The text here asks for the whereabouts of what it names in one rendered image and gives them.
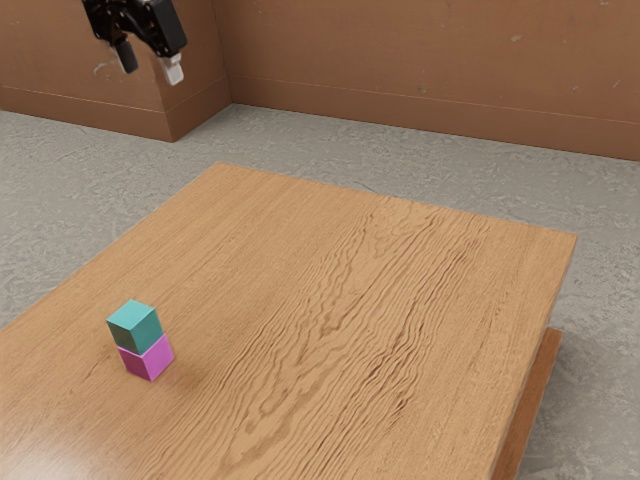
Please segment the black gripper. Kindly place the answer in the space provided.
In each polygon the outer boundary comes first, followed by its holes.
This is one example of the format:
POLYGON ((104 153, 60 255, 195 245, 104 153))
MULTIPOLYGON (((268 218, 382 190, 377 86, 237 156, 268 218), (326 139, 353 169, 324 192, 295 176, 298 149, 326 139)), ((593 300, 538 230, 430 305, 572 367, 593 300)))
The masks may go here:
POLYGON ((82 5, 94 35, 114 47, 126 74, 139 67, 126 40, 133 34, 159 56, 170 86, 184 80, 179 52, 188 40, 172 0, 82 0, 82 5))

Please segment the magenta cube block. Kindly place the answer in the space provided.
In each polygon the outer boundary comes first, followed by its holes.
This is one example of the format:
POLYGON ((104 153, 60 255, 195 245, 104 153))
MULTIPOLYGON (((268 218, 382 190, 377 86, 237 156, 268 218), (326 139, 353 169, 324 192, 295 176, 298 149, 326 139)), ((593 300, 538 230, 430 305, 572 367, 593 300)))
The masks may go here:
POLYGON ((140 378, 154 381, 174 360, 175 356, 166 334, 163 334, 143 354, 117 347, 125 369, 140 378))

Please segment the teal cube block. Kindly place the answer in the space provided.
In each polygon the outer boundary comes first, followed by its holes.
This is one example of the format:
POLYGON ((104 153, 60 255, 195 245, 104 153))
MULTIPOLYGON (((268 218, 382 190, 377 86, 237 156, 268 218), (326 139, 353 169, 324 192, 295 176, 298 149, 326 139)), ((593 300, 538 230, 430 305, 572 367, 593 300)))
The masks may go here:
POLYGON ((163 334, 156 310, 136 300, 128 300, 106 319, 115 344, 143 355, 163 334))

